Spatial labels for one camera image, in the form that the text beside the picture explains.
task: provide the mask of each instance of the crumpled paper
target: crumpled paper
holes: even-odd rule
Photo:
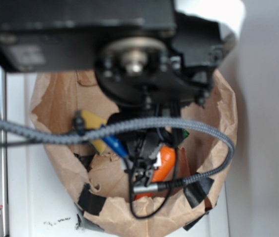
[[[235,94],[219,71],[214,73],[214,82],[215,87],[205,109],[191,104],[182,109],[182,116],[212,125],[236,143],[238,118]],[[31,101],[31,119],[37,129],[52,133],[68,132],[72,129],[75,111],[80,109],[89,110],[104,119],[118,111],[97,86],[92,71],[38,75]],[[180,145],[181,177],[218,167],[227,154],[227,147],[222,142],[200,132],[189,132],[189,137]],[[120,169],[118,157],[110,150],[94,157],[88,173],[74,153],[81,156],[93,154],[91,147],[45,145],[45,149],[76,204],[85,183],[91,184],[92,193],[107,197],[99,216],[84,212],[84,217],[106,233],[122,237],[163,237],[202,216],[206,210],[215,207],[229,170],[227,168],[211,176],[213,186],[206,199],[195,208],[191,208],[181,189],[153,218],[138,221],[129,211],[127,177]],[[163,200],[163,197],[142,197],[134,201],[135,211],[138,215],[147,215]]]

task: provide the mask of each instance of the wire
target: wire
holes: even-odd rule
[[[40,142],[32,141],[32,140],[26,140],[26,141],[20,141],[20,142],[9,142],[9,143],[0,143],[0,147],[17,147],[17,146],[27,146],[27,145],[36,145]]]
[[[170,181],[170,188],[167,192],[167,195],[164,199],[164,201],[160,204],[160,206],[155,210],[153,211],[152,213],[146,215],[146,216],[138,216],[135,211],[134,211],[134,207],[133,207],[133,202],[132,200],[134,199],[133,197],[133,185],[132,185],[132,171],[130,169],[130,166],[127,162],[127,160],[124,158],[122,159],[125,163],[125,166],[127,168],[127,171],[128,171],[128,176],[129,176],[129,204],[130,204],[130,211],[131,211],[131,214],[138,220],[144,220],[144,219],[148,219],[148,218],[151,218],[153,217],[154,215],[156,215],[167,203],[167,201],[169,200],[170,196],[172,195],[173,191],[174,191],[174,182],[175,182],[175,179],[176,179],[176,176],[178,174],[178,170],[179,170],[179,155],[178,155],[178,148],[176,147],[175,149],[175,164],[174,164],[174,174],[173,174],[173,178],[172,180]]]
[[[0,129],[5,130],[6,132],[12,132],[17,135],[24,136],[25,138],[28,138],[35,142],[60,144],[60,145],[73,145],[73,144],[84,143],[96,139],[101,139],[118,133],[135,131],[140,129],[166,127],[166,126],[172,128],[187,128],[187,129],[192,129],[195,131],[209,134],[223,141],[228,147],[227,156],[224,162],[219,167],[204,173],[195,174],[192,175],[191,177],[179,180],[179,182],[181,182],[182,184],[187,185],[196,182],[202,178],[217,174],[223,169],[225,169],[227,165],[230,163],[230,161],[232,160],[234,150],[235,150],[233,141],[228,136],[220,132],[218,129],[210,125],[204,124],[202,122],[193,121],[193,120],[186,120],[180,118],[165,118],[165,117],[136,118],[132,120],[126,120],[126,121],[114,123],[97,130],[87,131],[83,136],[79,136],[78,134],[55,135],[55,134],[40,132],[32,128],[27,128],[24,126],[20,126],[18,124],[0,120]]]
[[[160,109],[160,104],[157,104],[157,105],[156,105],[156,110],[155,110],[155,117],[158,117],[158,116],[159,116],[159,109]],[[160,128],[159,128],[159,127],[156,128],[156,131],[157,131],[157,135],[158,135],[159,139],[160,139],[162,142],[165,141],[165,138],[164,138],[163,135],[161,134]]]

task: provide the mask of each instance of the white wall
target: white wall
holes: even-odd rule
[[[239,140],[227,178],[231,237],[279,236],[279,0],[243,0],[241,40],[221,70],[237,94]]]

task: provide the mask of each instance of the gray braided cable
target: gray braided cable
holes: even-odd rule
[[[204,177],[217,174],[220,171],[222,171],[224,168],[226,168],[226,166],[230,163],[235,150],[235,146],[232,140],[228,136],[220,132],[218,129],[210,125],[207,125],[205,123],[194,121],[194,120],[187,120],[187,119],[180,119],[180,118],[166,118],[166,117],[136,118],[132,120],[122,121],[119,123],[114,123],[97,130],[88,131],[83,136],[79,136],[78,134],[63,134],[63,135],[50,134],[50,133],[40,132],[32,128],[27,128],[15,123],[0,120],[0,129],[5,130],[6,132],[15,133],[17,135],[23,136],[25,138],[28,138],[36,142],[42,142],[46,144],[59,144],[59,145],[79,144],[86,141],[101,139],[118,133],[135,131],[140,129],[166,127],[166,126],[172,128],[192,129],[195,131],[209,134],[223,141],[228,147],[228,153],[226,159],[218,168],[205,173],[193,175],[189,178],[185,178],[183,179],[185,184],[190,184]]]

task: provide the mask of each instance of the white surface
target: white surface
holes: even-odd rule
[[[35,75],[8,77],[8,120],[31,125],[28,114],[34,83]],[[8,136],[9,141],[15,139],[15,136]],[[11,237],[111,236],[75,229],[77,210],[41,145],[8,149],[8,188]],[[169,236],[228,237],[225,190],[221,192],[217,207],[194,228],[188,232],[181,228]]]
[[[279,237],[279,0],[244,3],[241,40],[222,67],[240,119],[226,182],[230,236]]]
[[[239,38],[245,8],[241,0],[175,0],[175,8],[186,15],[226,25]]]

